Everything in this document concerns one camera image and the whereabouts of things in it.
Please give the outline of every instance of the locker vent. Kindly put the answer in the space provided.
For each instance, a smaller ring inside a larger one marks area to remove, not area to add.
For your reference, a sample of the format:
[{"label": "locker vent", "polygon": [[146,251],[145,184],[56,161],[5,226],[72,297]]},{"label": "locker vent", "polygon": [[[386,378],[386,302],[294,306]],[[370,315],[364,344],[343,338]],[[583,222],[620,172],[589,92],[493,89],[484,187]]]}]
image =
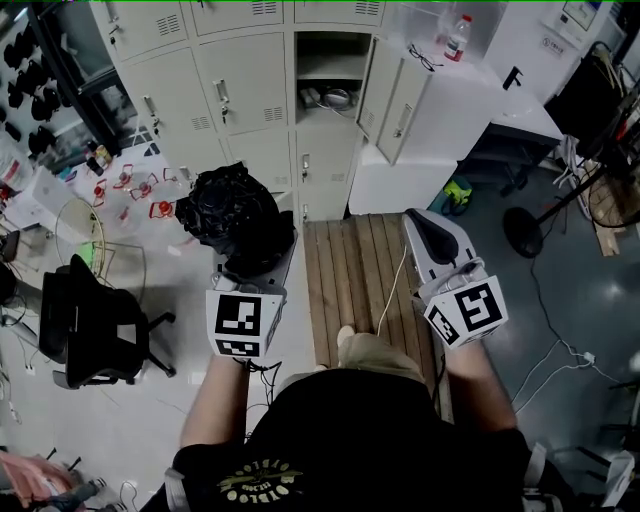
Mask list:
[{"label": "locker vent", "polygon": [[356,2],[356,14],[377,16],[380,12],[380,2]]},{"label": "locker vent", "polygon": [[175,14],[167,16],[166,18],[160,18],[156,23],[158,24],[158,31],[161,36],[166,36],[171,34],[171,32],[180,32],[180,22],[178,21],[178,16]]},{"label": "locker vent", "polygon": [[267,122],[279,121],[280,119],[282,119],[282,107],[264,109],[265,121]]},{"label": "locker vent", "polygon": [[363,123],[367,128],[371,129],[375,119],[376,117],[367,107],[362,107],[362,115],[360,116],[361,123]]},{"label": "locker vent", "polygon": [[206,116],[192,118],[191,125],[193,126],[194,130],[206,130],[207,128],[211,128],[209,118]]},{"label": "locker vent", "polygon": [[260,14],[275,14],[276,9],[276,2],[251,2],[251,11],[254,16],[259,16]]}]

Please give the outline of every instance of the khaki shorts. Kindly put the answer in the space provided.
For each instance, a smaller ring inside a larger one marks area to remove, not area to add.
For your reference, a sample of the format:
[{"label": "khaki shorts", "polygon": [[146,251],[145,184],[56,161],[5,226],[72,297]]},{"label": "khaki shorts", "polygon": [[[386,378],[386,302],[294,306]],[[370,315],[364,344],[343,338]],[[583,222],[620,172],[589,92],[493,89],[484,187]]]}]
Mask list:
[{"label": "khaki shorts", "polygon": [[[424,384],[424,377],[413,359],[373,334],[358,333],[344,340],[338,348],[338,361],[339,367],[334,371],[349,369],[387,373]],[[309,375],[313,373],[291,375],[282,383],[280,392]]]}]

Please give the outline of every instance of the pink cloth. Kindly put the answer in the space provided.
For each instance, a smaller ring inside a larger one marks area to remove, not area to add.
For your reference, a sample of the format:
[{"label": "pink cloth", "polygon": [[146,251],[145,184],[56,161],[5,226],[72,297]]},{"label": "pink cloth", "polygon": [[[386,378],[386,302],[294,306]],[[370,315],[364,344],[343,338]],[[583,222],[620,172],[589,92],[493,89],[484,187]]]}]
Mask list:
[{"label": "pink cloth", "polygon": [[0,462],[24,508],[28,507],[32,501],[46,501],[52,495],[61,494],[73,488],[69,471],[50,463],[39,455],[20,457],[0,451]]}]

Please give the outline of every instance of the fan stand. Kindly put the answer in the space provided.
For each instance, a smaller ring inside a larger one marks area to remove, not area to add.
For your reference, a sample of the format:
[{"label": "fan stand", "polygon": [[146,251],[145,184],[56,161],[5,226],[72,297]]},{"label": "fan stand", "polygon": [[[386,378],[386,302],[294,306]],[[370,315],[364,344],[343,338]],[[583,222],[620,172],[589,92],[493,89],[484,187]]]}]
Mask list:
[{"label": "fan stand", "polygon": [[544,245],[544,236],[540,228],[542,223],[550,217],[553,217],[584,190],[588,189],[593,183],[600,179],[605,171],[606,166],[601,165],[588,179],[569,192],[553,208],[550,208],[537,219],[524,208],[509,208],[502,218],[502,229],[513,250],[520,256],[529,259],[535,258],[540,254]]}]

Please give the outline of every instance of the black office chair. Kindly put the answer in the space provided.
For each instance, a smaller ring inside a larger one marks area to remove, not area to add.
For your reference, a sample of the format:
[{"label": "black office chair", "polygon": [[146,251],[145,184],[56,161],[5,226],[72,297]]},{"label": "black office chair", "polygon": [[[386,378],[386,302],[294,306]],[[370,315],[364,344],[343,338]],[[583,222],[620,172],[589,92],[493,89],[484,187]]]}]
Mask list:
[{"label": "black office chair", "polygon": [[[175,369],[149,350],[149,332],[175,319],[164,313],[149,322],[131,293],[100,284],[74,255],[69,266],[44,275],[39,347],[65,365],[65,372],[53,372],[53,380],[67,389],[115,384],[119,379],[133,384],[147,359],[173,377]],[[135,343],[118,337],[121,325],[135,326]]]}]

